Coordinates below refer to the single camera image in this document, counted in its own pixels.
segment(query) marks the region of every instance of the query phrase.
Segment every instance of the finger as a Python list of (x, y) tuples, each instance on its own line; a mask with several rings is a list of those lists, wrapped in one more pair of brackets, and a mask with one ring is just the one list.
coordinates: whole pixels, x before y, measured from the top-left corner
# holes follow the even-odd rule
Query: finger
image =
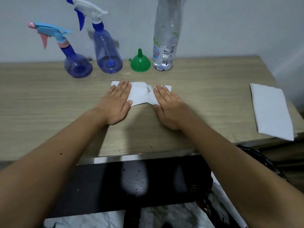
[(124, 82), (125, 81), (120, 81), (119, 84), (116, 86), (116, 88), (112, 91), (112, 93), (110, 94), (110, 96), (114, 96), (119, 91), (119, 89), (124, 84)]
[(154, 105), (153, 105), (153, 109), (154, 109), (154, 111), (156, 112), (156, 114), (157, 114), (159, 120), (162, 121), (163, 118), (164, 118), (164, 116), (165, 116), (165, 115), (164, 115), (163, 109), (162, 109), (159, 105), (157, 105), (157, 104), (154, 104)]
[(159, 105), (163, 107), (167, 103), (165, 99), (161, 96), (161, 94), (157, 91), (156, 88), (153, 89), (153, 93)]
[(170, 96), (165, 92), (165, 90), (161, 86), (157, 85), (156, 88), (157, 88), (158, 92), (160, 93), (160, 95), (165, 99), (166, 102), (169, 102), (172, 100), (170, 98)]
[(120, 97), (124, 93), (124, 91), (127, 88), (127, 86), (128, 86), (129, 83), (130, 83), (129, 81), (125, 81), (124, 84), (119, 89), (119, 91), (116, 93), (116, 96)]
[(168, 88), (164, 85), (162, 88), (165, 90), (166, 94), (169, 95), (169, 97), (173, 100), (176, 100), (174, 95), (168, 90)]
[(123, 106), (123, 109), (120, 111), (121, 114), (121, 120), (125, 119), (131, 106), (132, 106), (133, 101), (132, 100), (128, 100), (126, 101), (126, 103)]
[(183, 101), (174, 91), (172, 91), (172, 94), (178, 101)]
[(132, 88), (132, 84), (129, 82), (125, 91), (123, 92), (123, 94), (121, 95), (120, 98), (122, 98), (124, 101), (126, 101), (130, 95), (131, 88)]
[(113, 90), (116, 88), (116, 85), (112, 85), (110, 88), (109, 88), (109, 90), (108, 90), (108, 92), (105, 94), (106, 96), (109, 96), (112, 92), (113, 92)]

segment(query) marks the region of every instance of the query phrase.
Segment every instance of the person's left hand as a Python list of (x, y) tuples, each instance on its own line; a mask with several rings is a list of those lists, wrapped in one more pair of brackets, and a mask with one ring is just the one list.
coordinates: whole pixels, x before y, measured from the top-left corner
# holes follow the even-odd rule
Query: person's left hand
[(127, 101), (131, 91), (129, 81), (120, 81), (117, 86), (112, 85), (93, 110), (100, 112), (106, 124), (114, 125), (126, 118), (132, 101)]

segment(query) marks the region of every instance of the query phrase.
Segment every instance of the person's left arm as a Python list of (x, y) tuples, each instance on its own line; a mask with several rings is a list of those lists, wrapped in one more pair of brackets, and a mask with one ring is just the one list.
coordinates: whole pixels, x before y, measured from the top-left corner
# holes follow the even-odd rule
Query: person's left arm
[(122, 121), (131, 108), (129, 81), (113, 85), (92, 110), (0, 171), (2, 227), (42, 224), (90, 140), (105, 125)]

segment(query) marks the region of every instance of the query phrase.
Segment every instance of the hand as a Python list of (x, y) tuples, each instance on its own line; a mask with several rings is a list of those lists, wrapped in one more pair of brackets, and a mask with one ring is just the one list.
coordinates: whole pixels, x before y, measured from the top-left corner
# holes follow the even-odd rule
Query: hand
[(164, 85), (157, 85), (156, 88), (153, 92), (160, 106), (155, 104), (153, 108), (163, 125), (172, 130), (182, 130), (185, 123), (196, 117), (175, 92), (171, 93)]
[(131, 91), (129, 81), (120, 81), (119, 84), (112, 85), (109, 91), (103, 96), (93, 110), (102, 114), (107, 125), (114, 125), (126, 118), (131, 108), (132, 101), (127, 101)]

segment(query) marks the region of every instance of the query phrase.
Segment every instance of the marble floor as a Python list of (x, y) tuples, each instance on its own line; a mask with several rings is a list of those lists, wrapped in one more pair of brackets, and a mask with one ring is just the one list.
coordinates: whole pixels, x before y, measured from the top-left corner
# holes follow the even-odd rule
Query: marble floor
[[(49, 218), (46, 228), (123, 228), (124, 210)], [(141, 209), (139, 228), (162, 228), (168, 222), (173, 228), (214, 228), (207, 215), (195, 204), (184, 203)]]

